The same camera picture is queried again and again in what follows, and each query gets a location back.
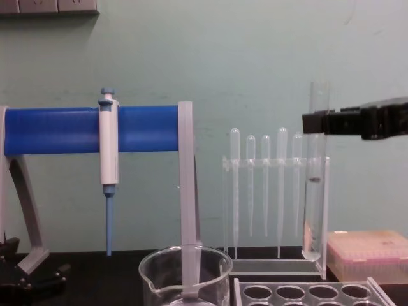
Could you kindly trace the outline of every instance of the beaker rim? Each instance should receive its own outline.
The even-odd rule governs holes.
[[[148,262],[152,258],[155,258],[158,255],[164,254],[164,253],[167,253],[167,252],[174,252],[174,251],[177,251],[177,250],[181,250],[183,247],[184,248],[194,247],[195,249],[201,249],[201,250],[204,250],[204,251],[210,251],[210,252],[213,252],[213,253],[217,253],[223,259],[226,260],[226,263],[228,265],[228,269],[226,271],[224,271],[220,276],[218,276],[218,277],[216,277],[216,278],[214,278],[212,280],[208,280],[206,282],[199,282],[197,284],[189,286],[189,288],[199,289],[199,288],[211,285],[211,284],[215,284],[216,282],[219,282],[223,278],[228,277],[228,275],[231,273],[232,268],[233,268],[233,261],[225,252],[214,249],[212,247],[205,247],[203,245],[195,245],[195,244],[183,244],[183,245],[176,245],[176,246],[172,246],[172,247],[167,247],[167,248],[158,250],[156,252],[153,252],[153,253],[149,254],[148,256],[144,257],[142,259],[142,261],[140,262],[140,264],[139,264],[139,274],[142,277],[142,279],[149,285],[149,288],[153,293],[163,293],[165,291],[170,291],[170,290],[183,290],[185,288],[185,286],[183,286],[183,285],[172,285],[172,286],[166,286],[166,287],[163,287],[163,288],[156,289],[154,287],[154,285],[153,285],[153,282],[142,272],[142,266],[144,264],[146,264],[146,262]]]

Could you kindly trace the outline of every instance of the plastic tray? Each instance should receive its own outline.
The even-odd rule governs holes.
[[[365,282],[240,282],[236,306],[395,306],[373,278]]]

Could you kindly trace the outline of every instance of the plastic dropper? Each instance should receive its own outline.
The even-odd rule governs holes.
[[[279,160],[279,177],[278,177],[278,258],[281,257],[281,245],[283,235],[283,218],[284,218],[284,193],[285,193],[285,162],[286,149],[288,147],[288,131],[281,127],[278,130],[277,158]]]
[[[293,221],[295,236],[298,236],[298,220],[300,206],[300,159],[302,158],[302,134],[296,133],[292,138],[293,158]]]
[[[234,258],[237,258],[238,237],[239,237],[239,176],[238,169],[240,165],[240,131],[232,129],[230,134],[230,154],[232,162],[232,189],[233,189],[233,239],[234,239]]]
[[[254,160],[255,136],[249,135],[247,137],[249,236],[252,236],[252,222],[254,219]]]
[[[268,202],[269,202],[269,160],[270,160],[270,137],[262,136],[261,158],[263,160],[263,224],[265,236],[268,236]]]

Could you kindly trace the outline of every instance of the electrical outlet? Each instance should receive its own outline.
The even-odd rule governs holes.
[[[97,13],[96,0],[58,0],[58,10],[62,12]]]
[[[20,13],[18,0],[0,0],[0,15],[18,13]]]
[[[57,13],[57,0],[20,0],[21,14]]]

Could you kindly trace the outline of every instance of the glass beaker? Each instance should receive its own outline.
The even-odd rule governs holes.
[[[312,82],[310,85],[310,113],[328,113],[329,83]],[[310,261],[322,255],[324,181],[326,169],[326,135],[307,135],[307,165],[305,213],[303,222],[303,257]]]
[[[169,247],[139,265],[145,306],[229,306],[231,258],[202,245]]]

